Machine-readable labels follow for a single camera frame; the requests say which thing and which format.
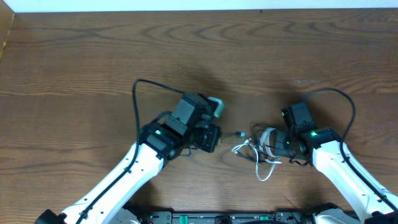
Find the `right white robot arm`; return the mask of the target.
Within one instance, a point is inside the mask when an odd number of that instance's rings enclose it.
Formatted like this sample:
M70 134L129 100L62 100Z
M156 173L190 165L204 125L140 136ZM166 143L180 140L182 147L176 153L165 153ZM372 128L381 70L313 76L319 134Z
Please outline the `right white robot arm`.
M281 110L286 131L274 131L273 153L303 160L325 175L361 223L397 223L397 195L381 185L331 128L319 128L305 103Z

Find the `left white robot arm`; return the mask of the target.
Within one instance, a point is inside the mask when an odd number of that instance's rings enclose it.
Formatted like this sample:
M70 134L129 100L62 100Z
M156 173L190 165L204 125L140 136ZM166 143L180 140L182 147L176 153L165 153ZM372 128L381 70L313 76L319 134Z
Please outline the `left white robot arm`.
M125 203L185 148L213 152L224 110L222 100L184 93L173 112L164 111L139 131L122 161L89 193L60 214L47 209L36 223L109 223Z

